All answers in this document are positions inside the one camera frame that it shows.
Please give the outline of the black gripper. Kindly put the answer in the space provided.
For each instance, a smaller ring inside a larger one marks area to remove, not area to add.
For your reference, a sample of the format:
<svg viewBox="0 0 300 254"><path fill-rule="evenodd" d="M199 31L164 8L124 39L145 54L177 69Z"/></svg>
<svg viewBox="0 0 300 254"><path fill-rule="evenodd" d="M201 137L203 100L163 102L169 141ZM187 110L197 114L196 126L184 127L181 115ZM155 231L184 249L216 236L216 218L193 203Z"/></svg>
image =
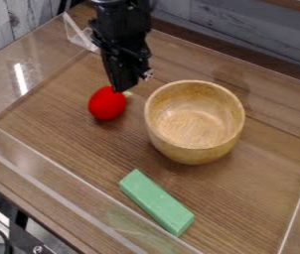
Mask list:
<svg viewBox="0 0 300 254"><path fill-rule="evenodd" d="M152 31L151 0L90 0L96 17L92 39L101 49L114 92L139 84L151 69L147 36Z"/></svg>

